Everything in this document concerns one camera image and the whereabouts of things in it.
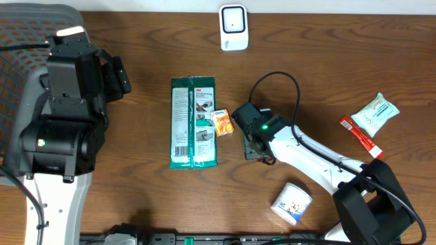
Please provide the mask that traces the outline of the red coffee stick sachet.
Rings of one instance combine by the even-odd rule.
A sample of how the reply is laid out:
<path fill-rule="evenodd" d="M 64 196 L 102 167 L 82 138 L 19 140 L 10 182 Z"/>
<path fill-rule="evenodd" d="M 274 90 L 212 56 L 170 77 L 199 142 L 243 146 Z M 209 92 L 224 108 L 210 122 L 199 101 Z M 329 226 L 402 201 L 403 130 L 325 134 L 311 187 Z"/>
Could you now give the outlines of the red coffee stick sachet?
<path fill-rule="evenodd" d="M 344 116 L 339 123 L 345 127 L 365 148 L 365 150 L 374 158 L 381 159 L 384 152 L 371 139 L 369 139 L 359 128 L 352 122 L 351 118 Z"/>

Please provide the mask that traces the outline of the small orange carton box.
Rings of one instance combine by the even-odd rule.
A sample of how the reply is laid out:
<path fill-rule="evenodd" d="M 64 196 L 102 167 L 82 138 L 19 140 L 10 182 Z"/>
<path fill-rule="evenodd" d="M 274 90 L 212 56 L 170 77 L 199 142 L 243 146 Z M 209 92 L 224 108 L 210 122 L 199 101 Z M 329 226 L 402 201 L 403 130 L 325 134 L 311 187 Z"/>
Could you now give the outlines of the small orange carton box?
<path fill-rule="evenodd" d="M 234 126 L 227 109 L 211 112 L 211 117 L 217 137 L 233 133 Z"/>

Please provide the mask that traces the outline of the white blue labelled jar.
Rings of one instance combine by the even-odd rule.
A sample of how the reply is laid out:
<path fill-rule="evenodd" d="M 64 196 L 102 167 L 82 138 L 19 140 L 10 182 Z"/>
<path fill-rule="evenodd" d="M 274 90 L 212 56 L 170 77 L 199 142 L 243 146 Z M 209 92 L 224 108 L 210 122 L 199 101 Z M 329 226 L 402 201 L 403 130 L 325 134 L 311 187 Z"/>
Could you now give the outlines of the white blue labelled jar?
<path fill-rule="evenodd" d="M 271 210 L 295 226 L 312 201 L 312 197 L 300 187 L 287 183 L 271 206 Z"/>

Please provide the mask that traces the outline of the teal white snack packet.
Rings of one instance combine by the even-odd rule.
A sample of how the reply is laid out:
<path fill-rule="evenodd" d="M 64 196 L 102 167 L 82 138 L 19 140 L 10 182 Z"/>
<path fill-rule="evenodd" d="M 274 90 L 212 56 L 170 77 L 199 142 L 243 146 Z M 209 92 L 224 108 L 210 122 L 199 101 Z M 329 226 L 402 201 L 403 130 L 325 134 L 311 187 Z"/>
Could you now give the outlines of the teal white snack packet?
<path fill-rule="evenodd" d="M 374 100 L 351 115 L 351 118 L 370 137 L 374 137 L 390 118 L 399 113 L 395 105 L 386 100 L 381 93 L 378 93 Z"/>

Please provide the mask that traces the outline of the green lid white jar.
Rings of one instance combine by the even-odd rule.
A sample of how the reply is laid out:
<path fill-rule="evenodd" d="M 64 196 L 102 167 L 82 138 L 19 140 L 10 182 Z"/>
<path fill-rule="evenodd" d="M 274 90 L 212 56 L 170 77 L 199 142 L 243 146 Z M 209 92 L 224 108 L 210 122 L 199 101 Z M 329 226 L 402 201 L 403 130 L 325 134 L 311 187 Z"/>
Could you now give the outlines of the green lid white jar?
<path fill-rule="evenodd" d="M 264 157 L 264 158 L 257 159 L 257 161 L 261 162 L 261 163 L 264 163 L 264 164 L 267 164 L 267 165 L 274 165 L 276 159 L 275 158 L 270 158 L 270 157 Z"/>

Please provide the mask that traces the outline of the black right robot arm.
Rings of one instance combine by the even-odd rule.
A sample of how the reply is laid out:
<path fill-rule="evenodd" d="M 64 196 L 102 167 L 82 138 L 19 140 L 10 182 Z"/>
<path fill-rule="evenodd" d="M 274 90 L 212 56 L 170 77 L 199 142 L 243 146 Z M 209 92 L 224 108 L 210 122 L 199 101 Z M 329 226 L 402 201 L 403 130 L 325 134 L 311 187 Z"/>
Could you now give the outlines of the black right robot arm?
<path fill-rule="evenodd" d="M 339 223 L 320 238 L 300 239 L 303 244 L 399 244 L 402 233 L 420 222 L 387 163 L 344 157 L 308 137 L 293 121 L 250 102 L 231 117 L 265 164 L 287 163 L 332 195 Z"/>

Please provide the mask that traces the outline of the white red package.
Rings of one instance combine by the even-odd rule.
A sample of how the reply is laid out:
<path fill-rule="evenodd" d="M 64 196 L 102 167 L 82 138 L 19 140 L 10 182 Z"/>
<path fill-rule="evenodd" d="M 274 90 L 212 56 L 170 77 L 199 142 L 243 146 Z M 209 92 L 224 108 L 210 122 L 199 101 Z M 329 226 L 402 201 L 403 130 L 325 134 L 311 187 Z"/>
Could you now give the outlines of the white red package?
<path fill-rule="evenodd" d="M 171 79 L 171 169 L 217 166 L 214 77 Z"/>

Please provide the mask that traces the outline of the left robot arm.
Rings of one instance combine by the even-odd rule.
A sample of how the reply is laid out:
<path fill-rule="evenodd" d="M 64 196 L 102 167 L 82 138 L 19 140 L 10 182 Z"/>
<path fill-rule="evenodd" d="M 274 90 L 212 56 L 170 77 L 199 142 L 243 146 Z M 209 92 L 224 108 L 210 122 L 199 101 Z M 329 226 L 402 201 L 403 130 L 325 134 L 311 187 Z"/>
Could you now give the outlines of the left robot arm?
<path fill-rule="evenodd" d="M 29 192 L 26 244 L 77 244 L 107 105 L 131 92 L 123 62 L 85 31 L 49 38 L 47 71 L 33 113 L 18 130 L 20 173 Z"/>

